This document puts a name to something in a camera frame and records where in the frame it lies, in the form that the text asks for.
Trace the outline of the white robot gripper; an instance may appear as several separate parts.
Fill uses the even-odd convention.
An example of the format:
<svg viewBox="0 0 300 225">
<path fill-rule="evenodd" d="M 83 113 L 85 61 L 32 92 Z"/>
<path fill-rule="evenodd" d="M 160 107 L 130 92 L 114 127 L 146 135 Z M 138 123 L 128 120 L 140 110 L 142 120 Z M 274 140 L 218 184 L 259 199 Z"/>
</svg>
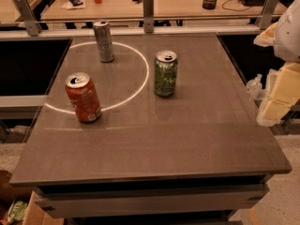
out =
<svg viewBox="0 0 300 225">
<path fill-rule="evenodd" d="M 271 127 L 300 99 L 300 0 L 294 0 L 278 22 L 272 23 L 254 39 L 261 47 L 274 45 L 275 56 L 286 62 L 279 71 L 267 76 L 265 96 L 257 123 Z"/>
</svg>

